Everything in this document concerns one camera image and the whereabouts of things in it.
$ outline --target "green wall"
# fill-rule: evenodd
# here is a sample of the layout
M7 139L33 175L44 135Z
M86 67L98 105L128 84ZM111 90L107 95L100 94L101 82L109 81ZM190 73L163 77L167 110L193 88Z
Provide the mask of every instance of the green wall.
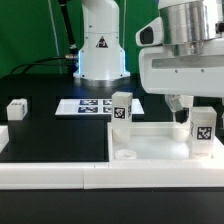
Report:
M60 7L57 0L52 8L58 34L60 55L69 52ZM123 43L124 1L116 0L120 6L120 43ZM156 0L127 0L125 51L127 70L138 72L139 48L135 33L155 18ZM81 0L68 3L73 32L80 48L83 44L83 18ZM0 1L0 77L7 75L15 66L32 63L38 59L56 56L54 36L47 0ZM58 72L57 67L36 67L32 72Z

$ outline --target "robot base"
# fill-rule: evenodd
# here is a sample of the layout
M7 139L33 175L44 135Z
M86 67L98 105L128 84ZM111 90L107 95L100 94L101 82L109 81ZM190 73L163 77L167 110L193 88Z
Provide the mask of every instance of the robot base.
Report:
M114 80L93 80L93 79L86 79L84 77L80 77L74 74L74 82L76 84L92 86L92 87L116 87L119 85L127 84L130 81L130 73L125 73L122 75L120 79Z

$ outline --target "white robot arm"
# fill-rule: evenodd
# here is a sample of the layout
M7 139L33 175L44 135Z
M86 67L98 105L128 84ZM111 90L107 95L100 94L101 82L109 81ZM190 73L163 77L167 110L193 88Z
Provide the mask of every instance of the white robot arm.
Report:
M136 34L146 47L139 55L143 88L168 95L171 110L179 95L223 98L222 0L160 0L158 8L160 17Z

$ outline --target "triangle warning sticker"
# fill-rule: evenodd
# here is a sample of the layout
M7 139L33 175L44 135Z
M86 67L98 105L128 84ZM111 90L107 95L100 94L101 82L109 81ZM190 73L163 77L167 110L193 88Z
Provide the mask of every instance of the triangle warning sticker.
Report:
M98 42L98 44L96 45L97 48L108 48L108 45L104 39L104 37L102 36Z

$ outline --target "cable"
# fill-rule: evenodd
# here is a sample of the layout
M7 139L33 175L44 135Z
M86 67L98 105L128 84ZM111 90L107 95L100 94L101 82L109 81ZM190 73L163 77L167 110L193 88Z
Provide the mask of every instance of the cable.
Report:
M124 18L123 18L123 46L125 48L125 32L126 32L126 14L127 14L127 0L124 0Z
M63 64L63 63L60 63L60 64L43 64L43 63L30 63L30 64L22 64L22 65L19 65L17 67L15 67L10 73L9 75L13 75L14 72L19 69L19 68L22 68L22 67L25 67L25 66L31 66L30 68L34 67L34 66L71 66L71 64Z
M55 40L55 47L56 47L56 52L57 56L60 56L60 51L59 51L59 46L58 46L58 37L57 37L57 32L56 32L56 27L55 27L55 21L54 21L54 15L53 15L53 10L52 10L52 4L51 0L48 0L48 6L49 6L49 12L50 12L50 17L51 17L51 24L52 24L52 29L54 33L54 40Z
M59 57L44 58L44 59L37 60L37 61L31 63L29 66L27 66L27 68L25 68L25 69L22 71L22 73L26 73L28 70L30 70L30 69L33 67L32 64L35 64L35 63L43 63L43 62L49 62L49 61L55 61L55 60L59 60L60 63L61 63L61 60L62 60L62 59L65 59L65 57L60 57L60 56L59 56Z

